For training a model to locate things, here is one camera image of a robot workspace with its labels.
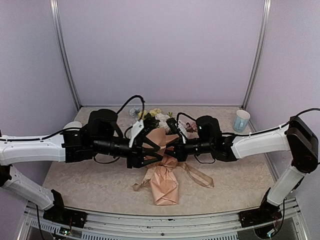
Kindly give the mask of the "mauve bud fake flower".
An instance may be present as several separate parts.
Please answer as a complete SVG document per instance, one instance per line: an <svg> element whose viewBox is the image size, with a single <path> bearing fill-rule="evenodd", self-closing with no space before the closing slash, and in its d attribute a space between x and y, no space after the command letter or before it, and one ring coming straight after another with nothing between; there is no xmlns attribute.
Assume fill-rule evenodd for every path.
<svg viewBox="0 0 320 240"><path fill-rule="evenodd" d="M186 129L186 131L188 133L197 133L198 132L197 124L195 121L187 122L184 125L184 128Z"/></svg>

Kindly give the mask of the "white rose fake flower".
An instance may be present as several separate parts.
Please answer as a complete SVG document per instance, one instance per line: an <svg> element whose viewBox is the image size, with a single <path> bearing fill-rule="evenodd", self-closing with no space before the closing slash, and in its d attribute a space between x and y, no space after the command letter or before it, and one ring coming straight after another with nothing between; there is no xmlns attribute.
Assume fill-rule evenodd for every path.
<svg viewBox="0 0 320 240"><path fill-rule="evenodd" d="M167 120L171 117L168 114L157 113L155 119L158 120L158 126L160 128L168 128Z"/></svg>

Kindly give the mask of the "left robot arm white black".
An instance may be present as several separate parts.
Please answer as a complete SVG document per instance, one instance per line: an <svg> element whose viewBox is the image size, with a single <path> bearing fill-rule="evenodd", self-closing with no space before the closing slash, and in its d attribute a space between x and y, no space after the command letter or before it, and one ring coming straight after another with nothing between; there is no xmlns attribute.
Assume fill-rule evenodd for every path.
<svg viewBox="0 0 320 240"><path fill-rule="evenodd" d="M77 163L96 155L125 158L128 168L142 168L162 160L160 146L143 134L143 124L136 122L133 137L126 139L116 123L86 124L74 121L49 136L0 138L0 186L49 211L63 223L70 218L62 196L33 182L14 167L15 163Z"/></svg>

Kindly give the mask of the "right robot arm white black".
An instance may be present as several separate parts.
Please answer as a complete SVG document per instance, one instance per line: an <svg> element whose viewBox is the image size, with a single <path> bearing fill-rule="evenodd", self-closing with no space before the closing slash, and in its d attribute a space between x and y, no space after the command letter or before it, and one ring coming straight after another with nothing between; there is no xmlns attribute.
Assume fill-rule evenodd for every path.
<svg viewBox="0 0 320 240"><path fill-rule="evenodd" d="M201 154L210 154L215 161L235 162L270 152L291 153L291 164L267 191L265 203L255 212L260 222L268 221L275 214L275 207L320 164L318 138L299 115L290 117L288 122L277 127L247 134L222 132L216 118L204 115L195 120L198 137L190 139L177 118L169 118L166 123L178 138L167 144L165 153L179 162L186 161L188 156Z"/></svg>

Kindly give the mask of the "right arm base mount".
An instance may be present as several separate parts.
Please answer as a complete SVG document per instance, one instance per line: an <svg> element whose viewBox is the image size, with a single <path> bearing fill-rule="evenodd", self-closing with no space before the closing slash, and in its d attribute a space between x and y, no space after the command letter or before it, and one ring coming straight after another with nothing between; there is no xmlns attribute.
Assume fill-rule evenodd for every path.
<svg viewBox="0 0 320 240"><path fill-rule="evenodd" d="M278 207L276 208L255 208L251 210L241 211L239 220L242 228L251 227L275 221L282 218L282 213Z"/></svg>

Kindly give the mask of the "blue hydrangea fake flower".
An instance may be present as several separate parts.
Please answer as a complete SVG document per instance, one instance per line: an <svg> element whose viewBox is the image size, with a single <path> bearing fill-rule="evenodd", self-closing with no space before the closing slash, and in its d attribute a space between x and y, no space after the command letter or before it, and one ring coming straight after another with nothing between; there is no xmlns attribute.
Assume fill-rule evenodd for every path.
<svg viewBox="0 0 320 240"><path fill-rule="evenodd" d="M132 118L137 118L139 113L140 113L141 109L138 108L138 107L133 107L129 110L129 115L132 117Z"/></svg>

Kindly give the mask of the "beige wrapping paper sheet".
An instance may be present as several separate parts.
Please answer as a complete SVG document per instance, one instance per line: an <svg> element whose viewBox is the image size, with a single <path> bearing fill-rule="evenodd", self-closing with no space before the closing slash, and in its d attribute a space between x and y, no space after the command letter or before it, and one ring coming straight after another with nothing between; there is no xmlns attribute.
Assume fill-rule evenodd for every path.
<svg viewBox="0 0 320 240"><path fill-rule="evenodd" d="M159 163L147 171L150 175L149 186L154 204L157 206L171 206L179 203L179 183L173 173L178 162L174 157L165 154L167 143L177 137L177 135L166 136L163 127L156 128L147 135L148 139L159 146L157 153L162 157Z"/></svg>

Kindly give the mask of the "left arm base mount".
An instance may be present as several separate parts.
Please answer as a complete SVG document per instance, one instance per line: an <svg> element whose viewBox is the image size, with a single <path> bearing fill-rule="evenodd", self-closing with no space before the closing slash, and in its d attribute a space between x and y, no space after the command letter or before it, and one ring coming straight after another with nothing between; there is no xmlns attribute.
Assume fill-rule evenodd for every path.
<svg viewBox="0 0 320 240"><path fill-rule="evenodd" d="M84 211L52 208L44 211L43 218L54 223L83 229L87 215Z"/></svg>

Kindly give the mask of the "tan satin ribbon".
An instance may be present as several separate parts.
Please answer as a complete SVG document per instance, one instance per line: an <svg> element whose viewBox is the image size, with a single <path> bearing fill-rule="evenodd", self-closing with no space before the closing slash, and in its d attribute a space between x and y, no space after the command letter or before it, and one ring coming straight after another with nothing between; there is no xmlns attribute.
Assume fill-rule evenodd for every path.
<svg viewBox="0 0 320 240"><path fill-rule="evenodd" d="M168 194L177 191L179 183L173 172L176 167L182 168L195 183L202 187L213 188L215 186L213 178L198 169L187 163L177 162L174 158L165 158L160 163L153 163L148 167L141 183L135 183L132 186L133 190L138 191L149 184L156 193Z"/></svg>

